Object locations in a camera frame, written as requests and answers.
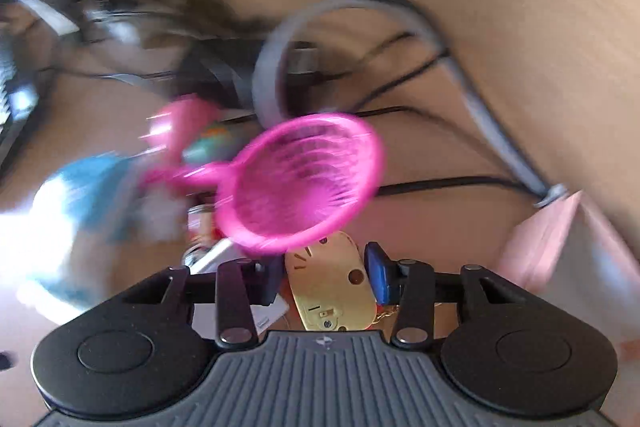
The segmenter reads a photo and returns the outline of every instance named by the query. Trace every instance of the metal screw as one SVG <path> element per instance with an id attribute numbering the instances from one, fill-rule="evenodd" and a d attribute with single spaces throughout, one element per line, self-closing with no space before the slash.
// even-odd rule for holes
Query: metal screw
<path id="1" fill-rule="evenodd" d="M 420 328 L 402 328 L 396 333 L 396 339 L 403 344 L 420 344 L 429 338 L 429 333 Z"/>
<path id="2" fill-rule="evenodd" d="M 252 336 L 247 328 L 228 328 L 220 334 L 220 340 L 227 344 L 244 344 L 249 342 Z"/>

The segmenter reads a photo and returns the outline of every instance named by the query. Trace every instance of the pink basket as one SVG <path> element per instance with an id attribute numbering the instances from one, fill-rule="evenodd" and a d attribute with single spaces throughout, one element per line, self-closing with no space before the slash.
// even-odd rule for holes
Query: pink basket
<path id="1" fill-rule="evenodd" d="M 306 247 L 339 230 L 374 195 L 382 146 L 362 120 L 313 114 L 264 132 L 231 163 L 158 168 L 145 182 L 216 193 L 216 220 L 256 253 Z"/>

